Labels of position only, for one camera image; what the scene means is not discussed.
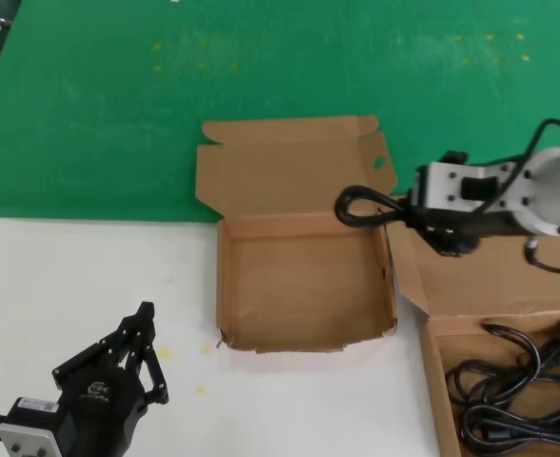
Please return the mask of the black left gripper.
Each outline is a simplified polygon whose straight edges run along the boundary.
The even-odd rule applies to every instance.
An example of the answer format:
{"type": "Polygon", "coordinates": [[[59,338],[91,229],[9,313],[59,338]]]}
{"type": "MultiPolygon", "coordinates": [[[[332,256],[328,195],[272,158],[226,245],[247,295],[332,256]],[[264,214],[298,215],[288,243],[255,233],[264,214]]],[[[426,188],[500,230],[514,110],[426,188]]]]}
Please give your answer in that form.
{"type": "Polygon", "coordinates": [[[62,384],[60,403],[74,424],[69,456],[124,455],[147,405],[169,402],[153,346],[154,314],[154,304],[142,302],[116,331],[52,371],[54,381],[62,384]],[[122,361],[125,368],[119,368],[122,361]],[[146,393],[139,378],[143,364],[152,381],[146,393]]]}

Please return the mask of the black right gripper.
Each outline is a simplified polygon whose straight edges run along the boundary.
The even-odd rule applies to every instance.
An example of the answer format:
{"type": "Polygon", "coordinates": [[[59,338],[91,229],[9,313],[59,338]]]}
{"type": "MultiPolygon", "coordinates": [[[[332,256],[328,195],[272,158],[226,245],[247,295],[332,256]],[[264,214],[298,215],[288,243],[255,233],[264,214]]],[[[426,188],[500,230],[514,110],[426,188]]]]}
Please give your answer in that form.
{"type": "Polygon", "coordinates": [[[424,229],[425,241],[443,257],[459,258],[475,251],[480,238],[494,236],[527,236],[529,231],[522,227],[509,211],[467,214],[450,227],[450,211],[429,209],[406,203],[405,225],[410,229],[424,229]]]}

